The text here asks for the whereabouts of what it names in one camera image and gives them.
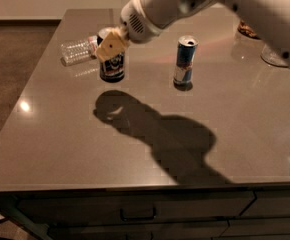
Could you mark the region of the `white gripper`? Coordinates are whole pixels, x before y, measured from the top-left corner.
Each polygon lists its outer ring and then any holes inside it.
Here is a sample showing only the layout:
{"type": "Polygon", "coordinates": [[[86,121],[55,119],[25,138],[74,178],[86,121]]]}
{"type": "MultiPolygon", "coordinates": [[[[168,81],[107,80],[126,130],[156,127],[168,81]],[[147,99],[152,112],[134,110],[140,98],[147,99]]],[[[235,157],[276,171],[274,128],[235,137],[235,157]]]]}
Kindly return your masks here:
{"type": "MultiPolygon", "coordinates": [[[[126,37],[133,43],[147,43],[174,22],[190,17],[214,4],[212,0],[130,0],[122,9],[120,20],[126,37]]],[[[125,52],[129,42],[112,30],[95,51],[100,62],[125,52]]]]}

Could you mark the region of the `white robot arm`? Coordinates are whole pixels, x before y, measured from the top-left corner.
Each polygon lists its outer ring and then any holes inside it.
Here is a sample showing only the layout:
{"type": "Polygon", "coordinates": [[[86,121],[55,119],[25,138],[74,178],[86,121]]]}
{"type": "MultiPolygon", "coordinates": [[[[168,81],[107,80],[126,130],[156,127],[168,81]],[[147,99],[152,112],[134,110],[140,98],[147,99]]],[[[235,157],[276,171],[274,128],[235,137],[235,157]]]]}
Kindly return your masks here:
{"type": "Polygon", "coordinates": [[[290,67],[290,0],[131,0],[121,10],[121,25],[95,51],[100,61],[147,43],[179,19],[221,3],[243,20],[290,67]]]}

